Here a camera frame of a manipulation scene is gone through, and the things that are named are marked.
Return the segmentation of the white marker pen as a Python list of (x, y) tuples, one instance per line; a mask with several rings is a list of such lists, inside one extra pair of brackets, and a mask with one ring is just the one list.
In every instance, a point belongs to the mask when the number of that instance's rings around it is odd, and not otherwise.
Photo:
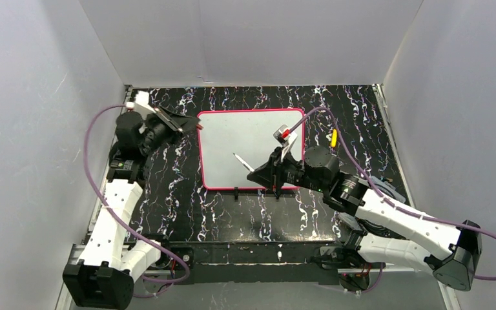
[(241, 165), (246, 168), (249, 172), (254, 172), (254, 169), (239, 155), (233, 153), (233, 156), (241, 163)]

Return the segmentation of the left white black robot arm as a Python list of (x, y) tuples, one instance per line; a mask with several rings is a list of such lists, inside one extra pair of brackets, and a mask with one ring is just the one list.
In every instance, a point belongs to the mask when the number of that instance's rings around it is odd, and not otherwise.
[(199, 118), (164, 108), (127, 107), (116, 118), (104, 191), (85, 168), (101, 210), (83, 252), (63, 270), (63, 282), (78, 307), (126, 309), (140, 278), (168, 288), (190, 277), (189, 264), (162, 237), (144, 236), (129, 223), (143, 194), (148, 157), (200, 128)]

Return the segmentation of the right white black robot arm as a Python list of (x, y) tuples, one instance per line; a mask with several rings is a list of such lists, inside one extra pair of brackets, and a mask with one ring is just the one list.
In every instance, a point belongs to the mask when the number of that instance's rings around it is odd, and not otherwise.
[(330, 208), (402, 236), (398, 240), (371, 232), (352, 232), (343, 248), (367, 263), (382, 262), (424, 271), (458, 291), (472, 287), (482, 252), (478, 224), (469, 220), (455, 225), (438, 223), (397, 201), (388, 205), (367, 181), (342, 172), (339, 159), (326, 147), (307, 149), (300, 161), (277, 147), (247, 179), (276, 194), (281, 193), (285, 183), (319, 191)]

